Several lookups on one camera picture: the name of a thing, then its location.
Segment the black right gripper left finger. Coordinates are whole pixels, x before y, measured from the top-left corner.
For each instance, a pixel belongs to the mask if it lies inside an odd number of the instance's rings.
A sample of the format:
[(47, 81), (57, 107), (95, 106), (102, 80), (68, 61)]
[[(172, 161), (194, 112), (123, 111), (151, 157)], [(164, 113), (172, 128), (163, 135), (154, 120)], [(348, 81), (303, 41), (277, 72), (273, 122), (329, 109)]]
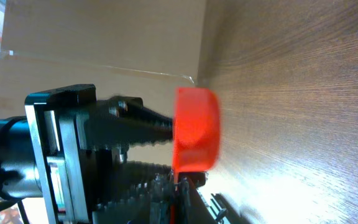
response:
[(88, 108), (87, 145), (143, 146), (173, 140), (173, 120), (143, 105), (142, 98), (114, 96)]

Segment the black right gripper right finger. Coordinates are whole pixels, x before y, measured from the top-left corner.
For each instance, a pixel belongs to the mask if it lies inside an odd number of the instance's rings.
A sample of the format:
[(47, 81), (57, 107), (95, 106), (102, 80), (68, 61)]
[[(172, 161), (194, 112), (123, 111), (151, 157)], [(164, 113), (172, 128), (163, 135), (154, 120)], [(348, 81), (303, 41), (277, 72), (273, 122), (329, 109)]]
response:
[(114, 165), (98, 190), (93, 223), (170, 223), (175, 185), (169, 166), (134, 161)]

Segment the red plastic measuring scoop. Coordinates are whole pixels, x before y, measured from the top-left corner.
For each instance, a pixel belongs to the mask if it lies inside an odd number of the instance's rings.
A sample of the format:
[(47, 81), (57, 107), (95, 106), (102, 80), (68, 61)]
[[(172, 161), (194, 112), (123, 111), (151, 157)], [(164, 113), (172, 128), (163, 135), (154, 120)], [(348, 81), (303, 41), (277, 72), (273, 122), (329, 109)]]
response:
[(202, 223), (208, 210), (196, 192), (205, 183), (205, 172), (214, 167), (220, 153), (221, 121), (217, 96), (206, 88), (178, 88), (173, 119), (173, 176), (178, 202), (173, 223)]

